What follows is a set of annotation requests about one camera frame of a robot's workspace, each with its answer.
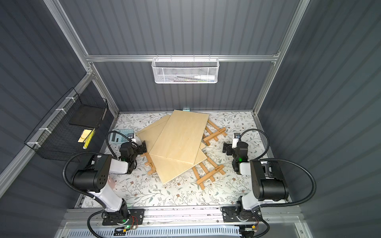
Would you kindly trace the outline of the wooden easel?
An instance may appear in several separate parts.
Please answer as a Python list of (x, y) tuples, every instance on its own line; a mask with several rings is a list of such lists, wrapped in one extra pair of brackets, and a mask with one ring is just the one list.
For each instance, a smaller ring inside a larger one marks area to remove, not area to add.
[[(211, 127), (213, 127), (215, 129), (215, 131), (212, 131), (208, 125), (210, 125)], [(226, 137), (227, 136), (227, 133), (226, 133), (226, 128), (220, 128), (218, 127), (215, 123), (213, 123), (211, 120), (208, 120), (207, 121), (207, 125), (205, 127), (205, 131), (207, 132), (207, 135), (203, 134), (202, 135), (202, 139), (204, 141), (204, 143), (207, 145), (207, 146), (210, 146), (210, 141), (211, 140), (215, 140), (215, 141), (218, 141), (218, 137), (220, 135)]]
[(152, 174), (156, 173), (156, 167), (155, 167), (155, 165), (153, 163), (153, 160), (152, 160), (150, 154), (146, 152), (146, 153), (142, 154), (141, 157), (142, 158), (145, 157), (147, 159), (147, 162), (145, 163), (145, 165), (149, 166), (151, 168), (151, 170), (148, 171), (147, 174), (148, 175), (152, 175)]
[(223, 169), (224, 169), (224, 165), (217, 165), (217, 164), (216, 164), (213, 160), (211, 160), (209, 157), (207, 157), (206, 160), (208, 161), (208, 163), (210, 163), (210, 164), (214, 167), (214, 169), (213, 169), (212, 171), (209, 171), (209, 170), (207, 169), (207, 167), (204, 165), (204, 163), (203, 163), (203, 162), (200, 162), (200, 163), (198, 164), (198, 166), (200, 166), (200, 167), (203, 169), (203, 171), (205, 172), (205, 175), (204, 175), (203, 177), (201, 177), (201, 176), (199, 175), (199, 173), (198, 173), (198, 171), (197, 171), (197, 169), (196, 169), (196, 166), (194, 166), (194, 167), (192, 168), (193, 173), (194, 173), (194, 175), (195, 175), (195, 177), (196, 177), (196, 183), (197, 183), (197, 185), (198, 185), (202, 190), (205, 189), (205, 186), (204, 186), (204, 184), (203, 184), (204, 182), (206, 182), (207, 180), (211, 180), (212, 182), (215, 181), (215, 178), (213, 177), (215, 174), (217, 174), (217, 173), (220, 173), (220, 174), (222, 174), (222, 175), (226, 174), (226, 172), (223, 170)]

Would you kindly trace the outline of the light plywood board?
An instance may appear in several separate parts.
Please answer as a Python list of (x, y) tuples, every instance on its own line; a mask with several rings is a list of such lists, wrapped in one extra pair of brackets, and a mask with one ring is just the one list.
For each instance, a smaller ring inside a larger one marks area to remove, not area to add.
[(204, 113), (174, 110), (150, 154), (193, 164), (208, 118)]
[(153, 165), (155, 167), (157, 174), (159, 175), (161, 182), (163, 184), (166, 184), (167, 182), (175, 179), (176, 177), (180, 176), (184, 172), (192, 169), (194, 166), (206, 160), (207, 156), (202, 151), (202, 149), (204, 149), (205, 147), (206, 145), (203, 142), (201, 142), (194, 164), (189, 164), (189, 163), (162, 158), (158, 156), (151, 156), (149, 154), (147, 155), (147, 158), (150, 158), (151, 161), (153, 162)]
[(162, 132), (163, 128), (165, 127), (166, 123), (168, 122), (170, 116), (167, 115), (163, 117), (162, 119), (154, 122), (150, 126), (146, 127), (144, 130), (138, 132), (138, 137), (146, 142), (147, 147), (147, 153), (150, 154), (151, 149), (153, 148), (154, 144), (156, 143), (160, 133)]

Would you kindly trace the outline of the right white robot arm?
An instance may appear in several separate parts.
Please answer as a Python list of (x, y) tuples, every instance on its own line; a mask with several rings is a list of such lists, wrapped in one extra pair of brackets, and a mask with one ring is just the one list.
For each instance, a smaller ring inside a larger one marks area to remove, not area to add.
[(279, 163), (277, 161), (260, 161), (259, 159), (249, 160), (248, 146), (247, 143), (238, 141), (232, 144), (224, 143), (222, 149), (226, 155), (233, 157), (234, 172), (251, 177), (252, 190), (240, 196), (233, 212), (233, 215), (236, 215), (237, 219), (241, 221), (249, 219), (250, 211), (259, 202), (286, 200), (289, 196), (288, 186)]

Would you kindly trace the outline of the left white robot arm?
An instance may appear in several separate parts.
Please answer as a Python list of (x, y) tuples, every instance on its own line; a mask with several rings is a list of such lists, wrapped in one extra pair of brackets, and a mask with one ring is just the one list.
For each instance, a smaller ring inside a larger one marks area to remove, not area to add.
[(116, 195), (110, 182), (109, 174), (130, 174), (137, 167), (137, 157), (147, 152), (145, 142), (140, 145), (128, 141), (120, 147), (120, 157), (106, 143), (111, 154), (85, 151), (72, 155), (65, 163), (66, 169), (70, 162), (82, 157), (72, 179), (67, 178), (63, 170), (66, 185), (98, 202), (103, 209), (100, 211), (103, 219), (112, 225), (124, 225), (137, 219), (131, 214), (124, 199)]

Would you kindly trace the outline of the floral table mat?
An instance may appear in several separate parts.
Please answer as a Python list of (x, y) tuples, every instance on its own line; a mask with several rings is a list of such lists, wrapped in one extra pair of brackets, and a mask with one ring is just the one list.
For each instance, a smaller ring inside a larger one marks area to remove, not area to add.
[[(131, 129), (140, 131), (171, 113), (120, 114), (112, 129)], [(243, 112), (207, 112), (209, 119), (220, 128), (226, 128), (227, 136), (218, 136), (211, 141), (203, 152), (217, 165), (224, 165), (225, 174), (216, 173), (215, 181), (207, 180), (205, 189), (196, 183), (192, 169), (184, 172), (172, 181), (163, 184), (157, 173), (149, 175), (146, 157), (138, 157), (138, 166), (128, 175), (110, 174), (114, 182), (114, 192), (125, 199), (130, 207), (144, 206), (183, 206), (183, 205), (229, 205), (235, 204), (241, 195), (252, 190), (250, 176), (238, 175), (232, 168), (232, 157), (222, 153), (223, 143), (231, 143), (234, 132), (258, 128), (253, 113)], [(254, 159), (265, 151), (265, 142), (258, 132), (248, 132), (242, 141), (249, 144), (249, 158)]]

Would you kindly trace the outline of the teal calculator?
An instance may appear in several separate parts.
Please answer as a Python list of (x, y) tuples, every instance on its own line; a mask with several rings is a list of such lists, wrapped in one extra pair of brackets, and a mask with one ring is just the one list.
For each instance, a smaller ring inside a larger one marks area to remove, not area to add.
[[(134, 133), (134, 131), (130, 130), (130, 129), (115, 130), (115, 131), (120, 132), (121, 134), (123, 134), (126, 137), (127, 137), (128, 133)], [(125, 142), (128, 142), (128, 140), (118, 133), (111, 133), (111, 134), (109, 134), (109, 142), (115, 143), (115, 144), (123, 144)]]

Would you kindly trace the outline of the yellow green pen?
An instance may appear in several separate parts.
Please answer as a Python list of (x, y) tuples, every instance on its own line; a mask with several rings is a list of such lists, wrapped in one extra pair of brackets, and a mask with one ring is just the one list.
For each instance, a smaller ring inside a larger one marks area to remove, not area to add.
[(90, 142), (91, 142), (93, 136), (95, 135), (95, 129), (92, 129), (92, 130), (85, 130), (85, 131), (84, 131), (84, 135), (86, 136), (86, 137), (84, 138), (84, 141), (83, 141), (83, 143), (84, 143), (84, 145), (83, 145), (83, 149), (85, 150), (85, 149), (88, 148), (88, 146), (89, 146), (89, 144), (90, 144)]

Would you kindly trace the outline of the yellow sticky note pad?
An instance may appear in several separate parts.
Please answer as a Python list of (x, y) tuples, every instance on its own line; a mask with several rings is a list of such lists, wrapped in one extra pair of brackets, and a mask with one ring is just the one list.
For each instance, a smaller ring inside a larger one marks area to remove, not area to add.
[(78, 143), (83, 143), (85, 142), (85, 140), (88, 138), (88, 136), (92, 133), (93, 130), (90, 130), (90, 129), (85, 129), (83, 130), (83, 132), (81, 133), (81, 136), (80, 138), (78, 139)]

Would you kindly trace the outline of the white marker in basket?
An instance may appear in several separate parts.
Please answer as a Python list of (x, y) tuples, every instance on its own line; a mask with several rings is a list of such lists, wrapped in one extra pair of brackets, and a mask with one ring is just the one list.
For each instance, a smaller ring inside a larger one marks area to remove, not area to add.
[(215, 75), (195, 75), (194, 79), (197, 79), (200, 81), (212, 82), (212, 81), (215, 81)]

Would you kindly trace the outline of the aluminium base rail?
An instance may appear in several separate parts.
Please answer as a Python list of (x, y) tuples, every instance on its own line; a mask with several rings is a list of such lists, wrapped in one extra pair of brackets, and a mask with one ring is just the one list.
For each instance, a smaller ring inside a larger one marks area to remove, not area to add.
[(105, 226), (100, 214), (91, 228), (103, 238), (311, 238), (299, 207), (242, 212), (227, 205), (164, 206), (132, 209), (135, 218)]

